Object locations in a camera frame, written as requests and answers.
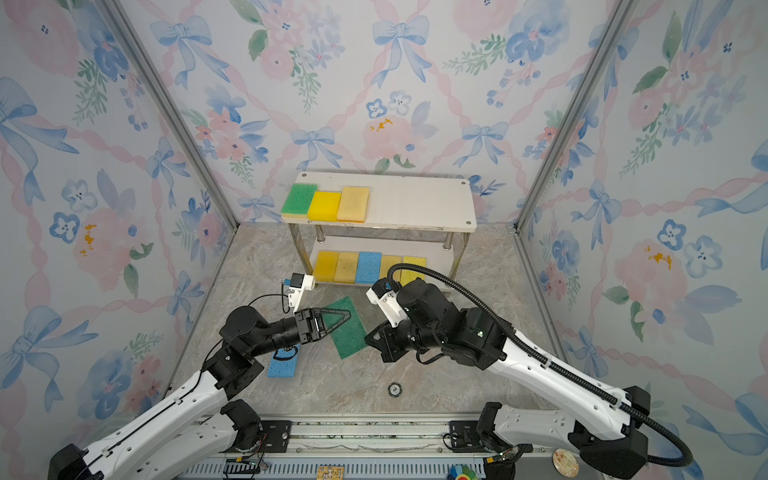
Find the dark green scouring sponge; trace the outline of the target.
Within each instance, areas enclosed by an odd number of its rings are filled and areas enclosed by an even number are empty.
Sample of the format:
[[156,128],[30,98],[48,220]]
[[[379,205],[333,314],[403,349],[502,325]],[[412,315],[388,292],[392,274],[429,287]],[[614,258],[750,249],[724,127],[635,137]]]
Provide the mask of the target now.
[[346,296],[328,305],[327,308],[346,309],[352,314],[351,319],[331,335],[340,359],[345,360],[365,349],[367,345],[364,339],[367,332],[353,300]]

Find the tan yellow orange-backed sponge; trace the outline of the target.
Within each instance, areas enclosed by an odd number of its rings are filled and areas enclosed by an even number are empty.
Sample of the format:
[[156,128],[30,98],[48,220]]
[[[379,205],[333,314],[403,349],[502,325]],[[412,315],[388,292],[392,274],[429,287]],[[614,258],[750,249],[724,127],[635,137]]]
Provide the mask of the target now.
[[338,254],[333,281],[336,283],[354,284],[359,262],[358,252],[340,252]]

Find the bright yellow sponge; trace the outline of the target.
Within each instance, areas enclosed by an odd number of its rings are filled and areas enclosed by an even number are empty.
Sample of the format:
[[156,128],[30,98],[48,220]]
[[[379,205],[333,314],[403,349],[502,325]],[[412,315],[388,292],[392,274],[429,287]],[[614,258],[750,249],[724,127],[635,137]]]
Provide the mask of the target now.
[[308,210],[308,219],[314,222],[336,222],[341,196],[341,192],[316,191]]
[[314,276],[318,282],[332,282],[335,278],[339,253],[320,251],[314,265]]

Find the large blue sponge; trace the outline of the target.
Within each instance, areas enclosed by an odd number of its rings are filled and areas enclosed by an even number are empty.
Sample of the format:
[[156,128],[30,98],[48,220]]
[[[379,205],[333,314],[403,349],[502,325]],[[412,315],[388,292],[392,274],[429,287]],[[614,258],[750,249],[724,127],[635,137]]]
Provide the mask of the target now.
[[382,254],[377,252],[360,252],[355,274],[355,283],[372,285],[380,276]]

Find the pale yellow sponge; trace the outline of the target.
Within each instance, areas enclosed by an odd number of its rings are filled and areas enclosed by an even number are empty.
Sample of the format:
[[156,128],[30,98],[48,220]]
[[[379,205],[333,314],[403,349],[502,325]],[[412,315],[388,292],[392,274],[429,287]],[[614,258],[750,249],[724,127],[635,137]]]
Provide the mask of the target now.
[[367,216],[370,189],[346,186],[342,189],[336,220],[338,222],[364,223]]

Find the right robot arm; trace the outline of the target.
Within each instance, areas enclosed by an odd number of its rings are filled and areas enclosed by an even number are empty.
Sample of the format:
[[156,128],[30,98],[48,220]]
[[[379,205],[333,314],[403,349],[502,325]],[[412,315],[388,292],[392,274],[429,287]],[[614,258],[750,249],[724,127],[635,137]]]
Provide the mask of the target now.
[[510,379],[553,404],[551,410],[521,410],[487,403],[476,423],[485,450],[521,455],[535,445],[563,449],[619,479],[634,477],[649,461],[641,423],[626,411],[635,388],[601,386],[531,342],[482,301],[458,308],[421,279],[397,291],[381,279],[366,296],[386,318],[365,338],[383,362],[435,349],[439,358]]

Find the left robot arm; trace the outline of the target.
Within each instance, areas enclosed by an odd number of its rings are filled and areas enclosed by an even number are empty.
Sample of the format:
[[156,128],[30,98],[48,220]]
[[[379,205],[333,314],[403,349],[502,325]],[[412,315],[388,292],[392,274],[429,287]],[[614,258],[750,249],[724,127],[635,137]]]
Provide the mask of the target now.
[[307,308],[268,322],[254,307],[233,310],[199,371],[142,415],[85,448],[68,444],[49,462],[51,479],[172,478],[217,452],[246,455],[268,438],[261,418],[239,394],[264,367],[258,356],[330,335],[327,317],[344,325],[344,309]]

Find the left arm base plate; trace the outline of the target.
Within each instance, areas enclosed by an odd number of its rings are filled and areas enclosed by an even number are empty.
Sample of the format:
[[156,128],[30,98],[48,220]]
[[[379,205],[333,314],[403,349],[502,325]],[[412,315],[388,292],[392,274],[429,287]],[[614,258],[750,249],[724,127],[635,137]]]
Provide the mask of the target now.
[[245,454],[286,453],[292,426],[289,420],[252,423],[238,433],[233,448]]

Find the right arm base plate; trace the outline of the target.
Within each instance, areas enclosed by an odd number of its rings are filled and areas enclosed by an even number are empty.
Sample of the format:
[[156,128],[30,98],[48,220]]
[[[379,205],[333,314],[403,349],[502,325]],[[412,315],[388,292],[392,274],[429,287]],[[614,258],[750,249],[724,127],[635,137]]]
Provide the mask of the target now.
[[493,436],[480,433],[478,422],[470,420],[452,420],[448,422],[448,432],[443,435],[446,448],[454,453],[488,453],[494,455],[533,452],[530,444],[511,445]]

